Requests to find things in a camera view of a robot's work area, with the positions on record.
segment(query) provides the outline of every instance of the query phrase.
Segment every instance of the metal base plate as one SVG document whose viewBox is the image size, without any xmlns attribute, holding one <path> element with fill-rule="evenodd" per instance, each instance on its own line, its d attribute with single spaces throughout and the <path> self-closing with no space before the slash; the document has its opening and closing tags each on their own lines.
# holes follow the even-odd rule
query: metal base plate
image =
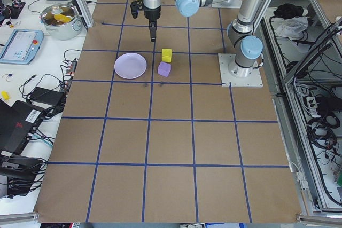
<svg viewBox="0 0 342 228">
<path fill-rule="evenodd" d="M 219 53 L 219 64 L 221 73 L 221 82 L 223 87 L 251 87 L 251 88 L 261 88 L 262 80 L 260 76 L 260 71 L 258 69 L 252 70 L 251 74 L 245 78 L 234 77 L 228 71 L 228 64 L 234 61 L 235 54 Z"/>
<path fill-rule="evenodd" d="M 227 0 L 212 4 L 214 8 L 241 8 L 242 0 Z"/>
</svg>

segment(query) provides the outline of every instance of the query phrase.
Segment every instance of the purple cube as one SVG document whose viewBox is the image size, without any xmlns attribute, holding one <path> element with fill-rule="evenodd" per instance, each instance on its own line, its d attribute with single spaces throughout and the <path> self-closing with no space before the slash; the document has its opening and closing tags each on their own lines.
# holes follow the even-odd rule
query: purple cube
<svg viewBox="0 0 342 228">
<path fill-rule="evenodd" d="M 170 74 L 170 71 L 171 64 L 162 61 L 158 66 L 158 74 L 161 76 L 167 77 Z"/>
</svg>

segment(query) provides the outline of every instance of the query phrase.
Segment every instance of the pot handle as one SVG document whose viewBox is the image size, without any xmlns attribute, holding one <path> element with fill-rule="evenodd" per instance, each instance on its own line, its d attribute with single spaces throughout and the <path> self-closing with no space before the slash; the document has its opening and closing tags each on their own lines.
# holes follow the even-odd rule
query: pot handle
<svg viewBox="0 0 342 228">
<path fill-rule="evenodd" d="M 82 23 L 79 19 L 76 19 L 76 21 L 71 25 L 74 31 L 78 32 L 80 29 L 82 29 Z"/>
</svg>

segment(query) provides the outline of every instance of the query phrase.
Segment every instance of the metal pot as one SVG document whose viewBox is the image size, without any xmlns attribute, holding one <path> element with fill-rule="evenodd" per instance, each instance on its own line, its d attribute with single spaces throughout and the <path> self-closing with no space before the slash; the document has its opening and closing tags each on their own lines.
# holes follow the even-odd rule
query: metal pot
<svg viewBox="0 0 342 228">
<path fill-rule="evenodd" d="M 59 40 L 69 40 L 82 30 L 82 21 L 77 10 L 70 4 L 55 4 L 41 14 L 41 23 L 48 33 Z"/>
</svg>

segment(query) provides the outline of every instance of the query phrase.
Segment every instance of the white table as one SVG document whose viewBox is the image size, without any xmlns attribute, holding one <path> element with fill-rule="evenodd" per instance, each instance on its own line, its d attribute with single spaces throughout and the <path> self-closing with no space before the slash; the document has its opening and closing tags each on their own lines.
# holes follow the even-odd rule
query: white table
<svg viewBox="0 0 342 228">
<path fill-rule="evenodd" d="M 19 15 L 19 19 L 11 20 L 16 29 L 36 29 L 44 32 L 44 40 L 35 59 L 29 65 L 9 65 L 0 64 L 0 91 L 6 91 L 10 95 L 10 99 L 6 101 L 7 104 L 12 105 L 16 100 L 23 100 L 19 92 L 19 87 L 32 75 L 37 75 L 25 86 L 25 92 L 29 92 L 34 88 L 36 83 L 44 74 L 52 74 L 61 79 L 60 65 L 64 60 L 63 53 L 67 49 L 82 49 L 85 37 L 86 29 L 76 37 L 67 40 L 60 41 L 51 37 L 44 25 L 40 22 L 39 14 L 30 12 L 28 5 L 35 0 L 23 0 L 26 2 L 23 11 Z M 54 4 L 61 3 L 61 1 L 47 1 L 40 0 L 30 6 L 31 10 L 42 12 L 46 7 Z M 91 13 L 95 8 L 95 3 L 88 4 Z M 5 44 L 11 35 L 14 28 L 10 28 L 6 25 L 7 20 L 3 22 L 3 26 L 0 27 L 0 43 Z M 67 59 L 73 60 L 78 58 L 80 52 L 68 51 L 66 54 Z M 5 74 L 12 74 L 6 81 Z M 47 76 L 39 84 L 40 87 L 52 89 L 57 85 L 57 80 L 50 76 Z M 35 103 L 42 107 L 48 107 L 48 105 Z M 56 115 L 54 118 L 44 121 L 40 126 L 40 130 L 47 136 L 55 137 L 59 126 L 61 114 Z M 28 157 L 39 157 L 48 159 L 51 153 L 51 147 L 44 142 L 35 141 L 29 143 L 24 149 L 21 155 Z M 32 212 L 39 194 L 39 189 L 29 193 L 27 196 L 15 196 L 13 199 L 0 199 L 0 215 L 9 214 L 23 214 Z"/>
</svg>

